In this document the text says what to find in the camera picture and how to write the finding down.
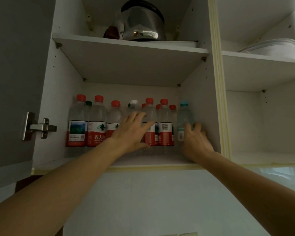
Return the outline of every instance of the cabinet door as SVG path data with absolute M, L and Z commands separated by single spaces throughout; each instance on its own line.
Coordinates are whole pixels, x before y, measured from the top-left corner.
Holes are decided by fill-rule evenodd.
M 28 177 L 35 137 L 22 141 L 27 112 L 38 119 L 55 0 L 0 0 L 0 187 Z

